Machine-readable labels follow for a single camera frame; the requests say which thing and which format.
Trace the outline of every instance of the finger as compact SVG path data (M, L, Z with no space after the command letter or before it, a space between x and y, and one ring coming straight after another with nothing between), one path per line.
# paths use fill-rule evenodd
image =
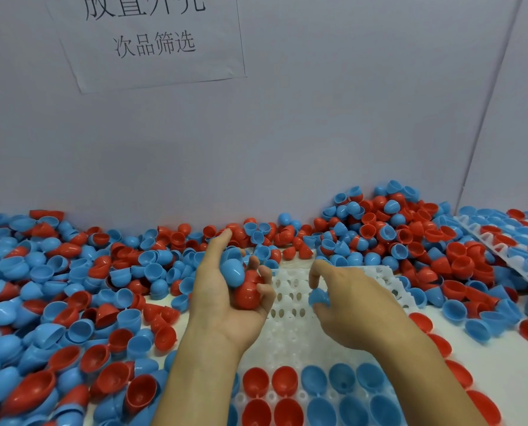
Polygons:
M276 292L270 284L256 284L256 290L260 293L260 314L266 318L274 306Z
M324 303L314 303L313 312L315 312L315 315L317 315L321 325L328 322L331 317L331 308L329 308Z
M260 276L264 278L264 284L270 284L272 283L272 270L268 266L261 265L258 267L258 271L260 272Z
M256 270L260 266L260 259L256 256L250 256L248 260L248 270Z
M309 270L309 286L312 289L317 288L319 285L319 277L323 277L327 287L329 287L330 283L334 279L334 275L335 266L333 266L331 263L327 263L325 260L315 260L311 265L311 269Z
M206 247L205 256L199 267L202 267L202 269L218 269L222 252L226 248L226 245L228 245L231 236L232 232L230 229L225 229L219 236L211 239L209 246Z

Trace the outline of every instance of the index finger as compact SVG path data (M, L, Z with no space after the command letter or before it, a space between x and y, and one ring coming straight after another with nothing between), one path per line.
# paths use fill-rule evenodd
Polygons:
M221 262L221 255L226 245L228 245L232 232L230 229L225 229L220 235L211 239L209 246L206 247L206 252L203 257L203 267L218 269Z
M323 277L327 287L331 284L335 276L335 266L325 260L315 260L309 270L309 287L317 288L319 277Z

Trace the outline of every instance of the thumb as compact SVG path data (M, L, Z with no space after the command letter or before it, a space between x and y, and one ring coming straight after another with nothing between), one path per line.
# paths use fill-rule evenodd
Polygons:
M313 304L313 312L315 312L315 315L317 315L317 318L319 318L319 322L323 326L324 323L328 322L331 319L331 308L329 308L324 303L314 303Z

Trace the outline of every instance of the egg tray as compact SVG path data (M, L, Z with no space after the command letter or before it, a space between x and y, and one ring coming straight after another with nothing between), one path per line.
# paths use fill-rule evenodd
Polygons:
M393 275L388 266L360 266L359 268L367 276L374 278L378 284L391 291L407 314L419 311L414 298L404 290L401 281ZM242 377L252 367L264 369L270 380L274 371L280 366L291 366L296 370L298 389L294 399L303 409L304 424L308 425L306 410L312 396L308 395L301 385L301 371L305 366L319 366L328 375L331 366L337 363L347 364L353 370L365 362L378 365L370 353L345 348L325 335L317 316L308 304L308 296L311 292L308 275L309 269L280 268L275 270L272 284L276 290L276 301L260 336L253 346L246 351L238 367L240 391L232 399L232 404L238 411L238 424L241 424L242 412L250 401L250 398L243 392ZM326 289L323 279L319 281L319 287ZM388 381L382 392L378 394L388 396L398 404L394 390ZM357 397L367 410L369 400L374 396L374 394L369 394L360 387L358 383L349 395ZM343 395L338 394L331 385L328 385L323 397L331 402L337 412L337 424L342 425L338 413L338 404ZM272 410L272 425L274 425L274 407L281 400L281 397L270 386L263 399ZM369 416L371 423L374 424L370 413Z
M514 269L516 272L522 275L522 277L528 281L528 272L524 270L524 257L521 256L508 256L509 246L505 243L493 244L494 235L489 232L481 233L481 225L478 222L471 222L467 215L458 215L454 217L461 226L467 230L471 235L475 236L481 243L487 246L493 253L498 257L502 258L508 266Z

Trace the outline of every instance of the white paper sign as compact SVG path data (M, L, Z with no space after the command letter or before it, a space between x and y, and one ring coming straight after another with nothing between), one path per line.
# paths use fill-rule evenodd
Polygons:
M236 0L46 0L82 93L245 76Z

